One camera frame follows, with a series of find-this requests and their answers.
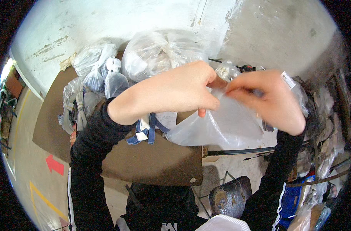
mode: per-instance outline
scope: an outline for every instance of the concrete floor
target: concrete floor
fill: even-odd
[[[67,209],[67,171],[69,164],[53,157],[64,165],[63,176],[54,170],[50,172],[46,158],[50,155],[32,142],[34,126],[42,101],[27,87],[23,90],[16,107],[17,118],[13,118],[9,143],[12,150],[9,158],[4,157],[7,172],[13,188],[26,212],[40,230],[53,230],[68,224]],[[201,186],[195,187],[199,195],[208,194],[211,189],[221,184],[219,179],[229,171],[235,178],[248,176],[252,191],[260,184],[265,173],[266,163],[258,157],[243,161],[251,155],[222,157],[216,162],[203,163],[204,180]],[[113,220],[125,214],[127,190],[123,182],[105,178],[105,195]],[[206,215],[201,209],[201,217]]]

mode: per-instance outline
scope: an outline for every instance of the red arrow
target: red arrow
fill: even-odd
[[[52,170],[55,170],[60,175],[64,175],[64,165],[54,160],[53,155],[49,155],[49,157],[46,158],[46,162],[51,173]]]

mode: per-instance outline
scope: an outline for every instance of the white paper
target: white paper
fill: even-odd
[[[164,127],[168,129],[173,129],[176,126],[177,123],[177,113],[176,112],[162,112],[162,113],[156,113],[156,118],[159,120],[159,122],[164,125]]]
[[[136,133],[136,136],[139,141],[144,141],[148,139],[148,137],[143,132]]]
[[[150,114],[144,115],[140,118],[141,131],[143,131],[145,128],[150,130]]]

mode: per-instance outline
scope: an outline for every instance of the floor marking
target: floor marking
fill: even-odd
[[[9,169],[10,169],[11,174],[12,174],[12,176],[14,177],[14,179],[15,179],[15,181],[16,181],[16,177],[15,177],[14,173],[12,172],[11,166],[10,166],[9,162],[7,161],[6,155],[5,155],[4,153],[3,153],[3,155],[5,156],[5,161],[6,161],[6,163],[7,163],[7,166],[9,166]]]
[[[46,199],[46,197],[44,197],[44,196],[42,195],[42,193],[40,193],[40,191],[34,186],[34,184],[33,184],[31,181],[29,181],[29,184],[30,184],[30,195],[31,195],[31,197],[32,197],[32,203],[33,203],[33,207],[34,207],[34,212],[35,212],[35,214],[36,214],[36,216],[37,216],[38,222],[39,222],[39,218],[38,218],[37,209],[36,209],[36,206],[35,206],[35,203],[34,203],[33,191],[44,201],[44,203],[46,203],[46,205],[47,205],[48,207],[50,207],[50,208],[51,208],[53,211],[55,211],[60,217],[62,217],[62,219],[64,219],[65,221],[69,220],[69,219],[67,218],[67,216],[64,215],[64,214],[62,213],[62,211],[58,210],[58,208],[56,208],[51,202],[49,202],[49,201]]]
[[[20,117],[21,117],[21,113],[23,112],[23,109],[24,109],[24,106],[25,106],[25,103],[26,103],[26,100],[28,99],[29,97],[29,94],[30,94],[30,89],[28,90],[28,93],[26,94],[26,97],[24,99],[24,103],[23,105],[21,106],[21,109],[20,109],[20,112],[18,113],[18,116],[17,116],[17,123],[16,123],[16,130],[15,130],[15,138],[14,138],[14,144],[13,144],[13,156],[12,156],[12,159],[13,159],[13,171],[12,171],[12,175],[16,176],[15,174],[15,146],[16,146],[16,138],[17,138],[17,135],[18,135],[18,128],[19,128],[19,122],[20,122]]]

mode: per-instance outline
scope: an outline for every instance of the yellow floor line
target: yellow floor line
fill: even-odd
[[[42,195],[42,193],[40,193],[40,191],[34,186],[34,184],[31,181],[29,181],[29,184],[30,184],[30,193],[31,193],[31,197],[32,197],[32,203],[34,206],[34,212],[35,212],[36,216],[37,216],[37,209],[36,209],[35,203],[34,203],[33,191],[44,201],[44,203],[46,203],[46,205],[48,207],[50,207],[53,211],[55,211],[62,219],[64,219],[65,221],[69,220],[67,218],[67,216],[65,214],[63,214],[62,211],[58,210],[58,208],[56,208],[50,201],[47,200],[46,197],[44,197]]]
[[[23,112],[23,109],[24,109],[26,100],[28,99],[30,92],[31,92],[31,90],[29,89],[29,90],[28,90],[28,93],[26,94],[26,97],[25,97],[25,99],[24,99],[24,103],[23,103],[23,105],[21,106],[20,112],[18,113],[18,122],[16,123],[14,144],[13,144],[13,146],[12,146],[12,149],[13,149],[13,158],[12,158],[12,159],[13,159],[13,175],[14,175],[14,176],[16,176],[16,174],[15,174],[15,146],[16,146],[16,138],[17,138],[17,135],[18,135],[19,122],[20,122],[20,117],[21,117],[21,114],[22,114],[22,112]]]

